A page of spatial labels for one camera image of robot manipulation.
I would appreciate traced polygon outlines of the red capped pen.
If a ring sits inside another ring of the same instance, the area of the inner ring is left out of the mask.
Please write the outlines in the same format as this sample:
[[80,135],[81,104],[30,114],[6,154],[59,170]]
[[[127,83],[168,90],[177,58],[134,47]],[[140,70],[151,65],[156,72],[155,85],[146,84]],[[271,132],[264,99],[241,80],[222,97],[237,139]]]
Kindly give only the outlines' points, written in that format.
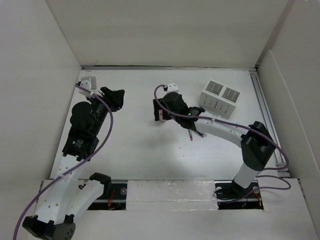
[[193,134],[191,129],[188,129],[188,134],[189,134],[190,141],[193,141]]

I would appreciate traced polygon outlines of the pink eraser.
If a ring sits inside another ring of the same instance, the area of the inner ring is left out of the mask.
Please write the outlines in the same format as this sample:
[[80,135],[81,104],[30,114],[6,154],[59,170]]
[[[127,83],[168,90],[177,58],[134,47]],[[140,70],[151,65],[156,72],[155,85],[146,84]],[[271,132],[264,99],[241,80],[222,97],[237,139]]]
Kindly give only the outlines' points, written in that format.
[[164,122],[165,120],[163,119],[163,111],[160,109],[158,111],[158,118],[160,122]]

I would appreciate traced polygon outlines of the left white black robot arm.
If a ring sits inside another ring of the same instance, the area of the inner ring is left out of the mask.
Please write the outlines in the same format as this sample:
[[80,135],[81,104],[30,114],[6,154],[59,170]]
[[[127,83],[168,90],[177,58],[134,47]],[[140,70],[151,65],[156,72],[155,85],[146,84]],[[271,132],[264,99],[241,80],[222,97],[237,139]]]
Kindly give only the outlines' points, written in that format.
[[113,127],[113,113],[124,105],[125,91],[102,87],[99,91],[79,87],[86,101],[71,110],[70,130],[62,149],[62,158],[55,179],[38,195],[47,193],[43,204],[32,216],[26,216],[22,227],[40,240],[70,240],[76,221],[99,198],[113,195],[110,176],[95,172],[87,183],[78,185],[85,166],[107,142],[99,142],[98,133],[107,116]]

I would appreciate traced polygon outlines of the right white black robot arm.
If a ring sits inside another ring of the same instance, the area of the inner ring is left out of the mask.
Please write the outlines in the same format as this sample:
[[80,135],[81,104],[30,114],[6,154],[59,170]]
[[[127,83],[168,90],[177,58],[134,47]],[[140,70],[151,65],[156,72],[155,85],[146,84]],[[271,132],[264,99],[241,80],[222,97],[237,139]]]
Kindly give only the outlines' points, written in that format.
[[182,128],[199,136],[210,134],[241,149],[243,163],[227,187],[217,194],[222,199],[231,200],[244,197],[251,190],[251,183],[262,172],[275,151],[272,138],[259,121],[241,128],[235,124],[223,124],[202,107],[189,107],[177,92],[169,92],[164,97],[153,99],[155,121],[174,120]]

